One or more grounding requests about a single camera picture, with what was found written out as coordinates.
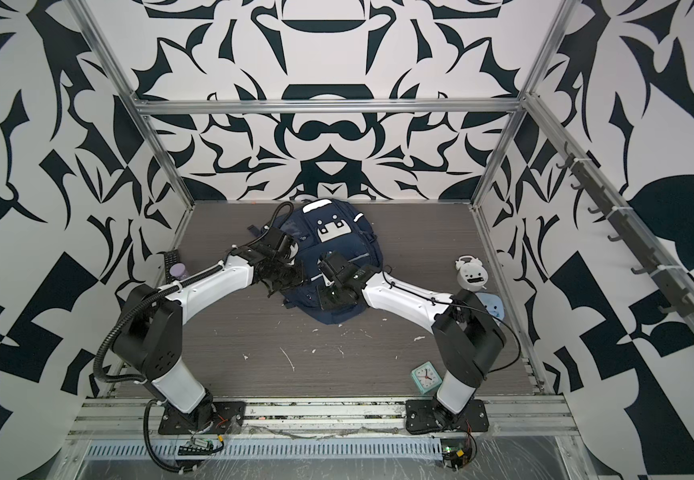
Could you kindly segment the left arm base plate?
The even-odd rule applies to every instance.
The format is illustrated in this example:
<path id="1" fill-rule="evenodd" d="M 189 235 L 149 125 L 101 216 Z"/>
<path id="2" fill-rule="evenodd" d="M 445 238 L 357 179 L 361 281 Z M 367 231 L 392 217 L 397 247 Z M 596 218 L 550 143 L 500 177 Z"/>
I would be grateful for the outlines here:
<path id="1" fill-rule="evenodd" d="M 199 404 L 191 413 L 184 413 L 165 404 L 158 433 L 160 435 L 188 434 L 234 434 L 242 429 L 247 404 L 243 401 L 213 402 Z"/>

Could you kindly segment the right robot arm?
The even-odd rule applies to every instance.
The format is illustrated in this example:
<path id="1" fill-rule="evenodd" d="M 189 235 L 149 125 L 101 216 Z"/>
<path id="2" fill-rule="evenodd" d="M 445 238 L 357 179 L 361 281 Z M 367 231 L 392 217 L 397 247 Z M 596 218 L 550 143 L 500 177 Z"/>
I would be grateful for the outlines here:
<path id="1" fill-rule="evenodd" d="M 462 413 L 507 343 L 497 319 L 477 295 L 466 289 L 455 294 L 426 290 L 373 265 L 359 267 L 336 252 L 321 259 L 318 267 L 325 278 L 318 289 L 323 309 L 365 305 L 433 335 L 446 369 L 435 403 L 452 415 Z"/>

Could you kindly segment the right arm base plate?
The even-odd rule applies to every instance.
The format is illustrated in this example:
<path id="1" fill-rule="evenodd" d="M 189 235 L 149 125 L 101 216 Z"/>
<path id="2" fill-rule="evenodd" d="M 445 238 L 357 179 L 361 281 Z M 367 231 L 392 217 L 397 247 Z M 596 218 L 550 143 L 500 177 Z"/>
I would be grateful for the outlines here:
<path id="1" fill-rule="evenodd" d="M 411 435 L 439 432 L 474 432 L 489 430 L 489 419 L 481 400 L 470 400 L 459 413 L 447 410 L 436 399 L 405 402 L 405 429 Z"/>

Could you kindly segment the navy blue student backpack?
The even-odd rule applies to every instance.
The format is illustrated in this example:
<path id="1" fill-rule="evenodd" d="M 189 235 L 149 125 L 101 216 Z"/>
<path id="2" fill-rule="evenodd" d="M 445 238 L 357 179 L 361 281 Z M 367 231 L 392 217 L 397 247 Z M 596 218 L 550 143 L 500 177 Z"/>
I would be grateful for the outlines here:
<path id="1" fill-rule="evenodd" d="M 249 230 L 254 239 L 236 253 L 254 267 L 254 280 L 262 282 L 270 295 L 283 296 L 285 307 L 298 308 L 326 325 L 365 311 L 355 293 L 339 293 L 337 282 L 321 269 L 329 257 L 338 266 L 383 266 L 377 235 L 352 204 L 320 199 L 295 206 L 286 201 L 262 229 Z"/>

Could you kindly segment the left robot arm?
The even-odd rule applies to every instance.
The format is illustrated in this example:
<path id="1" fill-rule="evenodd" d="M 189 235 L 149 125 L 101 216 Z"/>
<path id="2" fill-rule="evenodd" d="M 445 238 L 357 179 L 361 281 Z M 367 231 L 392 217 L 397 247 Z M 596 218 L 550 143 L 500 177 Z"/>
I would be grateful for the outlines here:
<path id="1" fill-rule="evenodd" d="M 186 429 L 208 429 L 217 414 L 212 395 L 183 359 L 184 325 L 208 306 L 254 284 L 262 283 L 273 292 L 300 286 L 304 270 L 297 252 L 291 235 L 270 227 L 184 280 L 135 288 L 96 353 L 96 379 L 141 384 Z"/>

